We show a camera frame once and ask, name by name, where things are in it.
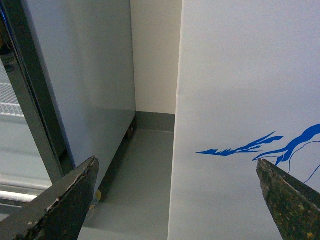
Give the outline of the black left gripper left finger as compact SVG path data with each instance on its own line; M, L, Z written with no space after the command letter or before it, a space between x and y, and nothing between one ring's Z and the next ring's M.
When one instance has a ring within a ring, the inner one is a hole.
M2 240L76 240L90 209L99 161L91 156L0 223Z

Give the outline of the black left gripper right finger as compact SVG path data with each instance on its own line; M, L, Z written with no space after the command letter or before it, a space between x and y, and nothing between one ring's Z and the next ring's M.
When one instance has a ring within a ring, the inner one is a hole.
M256 172L264 201L284 240L320 238L320 193L265 159Z

